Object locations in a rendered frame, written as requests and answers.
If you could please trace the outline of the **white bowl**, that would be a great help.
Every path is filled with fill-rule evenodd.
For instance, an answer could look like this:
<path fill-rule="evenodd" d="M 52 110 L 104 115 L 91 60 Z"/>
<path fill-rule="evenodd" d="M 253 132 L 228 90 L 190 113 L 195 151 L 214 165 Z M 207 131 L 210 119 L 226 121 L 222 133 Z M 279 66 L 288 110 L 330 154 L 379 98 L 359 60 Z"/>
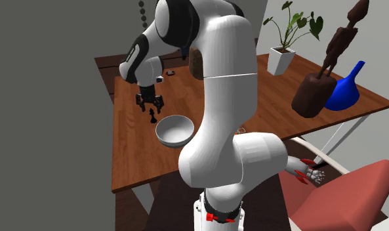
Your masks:
<path fill-rule="evenodd" d="M 183 115 L 170 115 L 158 122 L 155 128 L 157 139 L 169 148 L 180 148 L 191 141 L 194 124 Z"/>

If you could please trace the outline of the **blue funnel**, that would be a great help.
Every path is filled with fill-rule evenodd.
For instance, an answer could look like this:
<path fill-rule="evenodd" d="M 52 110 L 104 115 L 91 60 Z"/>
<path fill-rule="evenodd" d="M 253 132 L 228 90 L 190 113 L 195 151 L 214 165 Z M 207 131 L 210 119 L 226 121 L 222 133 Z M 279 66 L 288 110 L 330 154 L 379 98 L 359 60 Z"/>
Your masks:
<path fill-rule="evenodd" d="M 355 78 L 364 64 L 365 61 L 360 60 L 345 78 L 337 81 L 337 86 L 325 104 L 326 109 L 332 111 L 345 110 L 359 100 L 360 93 Z"/>

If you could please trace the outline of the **white toy with red fins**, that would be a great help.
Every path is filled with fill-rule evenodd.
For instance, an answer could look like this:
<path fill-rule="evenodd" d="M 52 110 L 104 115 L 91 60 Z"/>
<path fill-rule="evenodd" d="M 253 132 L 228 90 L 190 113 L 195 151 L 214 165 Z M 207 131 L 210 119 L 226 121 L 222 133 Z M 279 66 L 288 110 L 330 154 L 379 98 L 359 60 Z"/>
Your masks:
<path fill-rule="evenodd" d="M 310 167 L 310 164 L 314 163 L 310 159 L 288 156 L 285 170 L 295 176 L 301 183 L 307 184 L 306 180 L 314 180 L 316 183 L 320 183 L 325 177 L 325 173 Z"/>

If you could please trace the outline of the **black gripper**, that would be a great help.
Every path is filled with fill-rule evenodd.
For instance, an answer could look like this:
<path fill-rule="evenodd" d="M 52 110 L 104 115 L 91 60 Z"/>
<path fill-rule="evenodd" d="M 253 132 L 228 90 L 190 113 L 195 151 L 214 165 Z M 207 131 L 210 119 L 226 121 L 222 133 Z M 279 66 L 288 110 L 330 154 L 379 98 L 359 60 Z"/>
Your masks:
<path fill-rule="evenodd" d="M 163 97 L 161 95 L 155 95 L 154 85 L 147 87 L 139 86 L 140 93 L 136 94 L 136 104 L 140 106 L 142 112 L 146 111 L 145 103 L 153 102 L 157 108 L 157 112 L 160 114 L 161 109 L 164 106 Z"/>

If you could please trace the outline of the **dark robot stand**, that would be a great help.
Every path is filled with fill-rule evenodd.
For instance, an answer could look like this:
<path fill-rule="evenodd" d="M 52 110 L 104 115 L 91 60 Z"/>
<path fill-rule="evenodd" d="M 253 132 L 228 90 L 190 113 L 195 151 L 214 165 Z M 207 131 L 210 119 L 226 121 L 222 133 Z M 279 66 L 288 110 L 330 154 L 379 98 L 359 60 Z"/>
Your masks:
<path fill-rule="evenodd" d="M 194 202 L 200 188 L 190 188 L 178 171 L 161 177 L 144 231 L 194 231 Z M 244 231 L 291 231 L 278 175 L 243 198 Z"/>

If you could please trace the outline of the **wooden table with white legs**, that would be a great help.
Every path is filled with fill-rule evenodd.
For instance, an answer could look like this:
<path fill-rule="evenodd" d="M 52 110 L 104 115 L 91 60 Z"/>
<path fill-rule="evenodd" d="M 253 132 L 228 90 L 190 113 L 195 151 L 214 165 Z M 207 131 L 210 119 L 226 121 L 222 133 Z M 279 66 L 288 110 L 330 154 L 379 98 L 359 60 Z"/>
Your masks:
<path fill-rule="evenodd" d="M 323 109 L 314 118 L 299 116 L 291 101 L 304 76 L 319 69 L 309 60 L 295 56 L 283 75 L 267 72 L 268 55 L 258 57 L 258 108 L 242 125 L 248 132 L 274 133 L 283 140 L 299 137 L 339 123 L 365 117 L 389 108 L 389 100 L 359 86 L 359 100 L 352 107 L 334 112 Z M 168 148 L 158 141 L 155 125 L 148 113 L 136 105 L 137 85 L 130 85 L 118 76 L 117 65 L 122 55 L 98 57 L 95 62 L 114 100 L 112 192 L 118 193 L 157 180 L 178 169 L 180 149 Z M 155 91 L 165 105 L 156 119 L 183 115 L 199 127 L 204 109 L 203 82 L 193 78 L 186 62 L 176 53 L 164 61 L 175 74 L 165 77 Z"/>

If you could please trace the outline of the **green plant in white pot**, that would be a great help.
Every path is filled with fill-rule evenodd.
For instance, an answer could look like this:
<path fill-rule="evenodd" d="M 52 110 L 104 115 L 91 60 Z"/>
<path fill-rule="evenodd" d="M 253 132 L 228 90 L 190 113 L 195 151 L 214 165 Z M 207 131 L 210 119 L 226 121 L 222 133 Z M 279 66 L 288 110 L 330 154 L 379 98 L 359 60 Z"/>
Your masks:
<path fill-rule="evenodd" d="M 312 35 L 319 41 L 319 35 L 323 29 L 323 18 L 321 16 L 315 17 L 314 11 L 309 15 L 305 15 L 303 12 L 297 12 L 294 15 L 291 14 L 292 1 L 286 1 L 281 6 L 281 9 L 288 12 L 288 23 L 284 32 L 273 17 L 267 17 L 262 25 L 273 23 L 279 32 L 279 46 L 271 47 L 268 57 L 267 71 L 274 75 L 283 75 L 286 69 L 289 67 L 296 52 L 291 49 L 291 46 L 296 40 L 305 36 Z"/>

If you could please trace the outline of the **dark brown figure sculpture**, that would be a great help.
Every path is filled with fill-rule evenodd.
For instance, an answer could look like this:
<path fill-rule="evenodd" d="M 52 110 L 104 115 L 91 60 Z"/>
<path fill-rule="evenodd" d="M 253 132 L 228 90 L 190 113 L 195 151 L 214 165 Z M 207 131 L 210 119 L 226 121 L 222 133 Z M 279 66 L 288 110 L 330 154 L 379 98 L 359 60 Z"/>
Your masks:
<path fill-rule="evenodd" d="M 339 27 L 330 40 L 326 57 L 320 71 L 309 73 L 300 84 L 291 103 L 292 109 L 305 118 L 316 117 L 331 97 L 337 81 L 331 77 L 339 56 L 348 48 L 358 33 L 355 25 L 365 18 L 369 9 L 369 0 L 359 0 L 348 12 L 348 25 Z"/>

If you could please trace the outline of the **brown rounded block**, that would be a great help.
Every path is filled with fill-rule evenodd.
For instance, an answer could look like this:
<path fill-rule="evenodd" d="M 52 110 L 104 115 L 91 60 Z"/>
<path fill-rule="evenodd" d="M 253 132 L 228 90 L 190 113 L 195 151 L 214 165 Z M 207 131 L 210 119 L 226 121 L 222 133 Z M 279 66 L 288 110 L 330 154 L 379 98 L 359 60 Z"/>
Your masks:
<path fill-rule="evenodd" d="M 203 80 L 203 58 L 196 47 L 190 47 L 189 50 L 189 71 L 194 78 Z"/>

